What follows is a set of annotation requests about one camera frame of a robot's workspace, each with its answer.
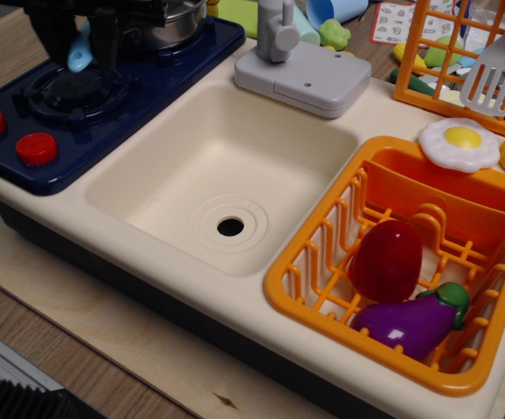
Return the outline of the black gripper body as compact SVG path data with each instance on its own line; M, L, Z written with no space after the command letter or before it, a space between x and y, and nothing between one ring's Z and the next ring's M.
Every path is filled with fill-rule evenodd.
M28 15L114 17L118 22L164 26L169 12L167 1L94 0L3 0L1 5L22 8Z

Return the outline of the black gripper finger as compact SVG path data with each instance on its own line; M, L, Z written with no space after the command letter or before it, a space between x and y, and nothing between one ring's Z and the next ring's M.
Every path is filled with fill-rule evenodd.
M102 72L115 69L126 19L118 16L95 16L89 19L93 57Z
M74 16L50 10L33 10L30 22L49 58L67 67L68 54L77 36Z

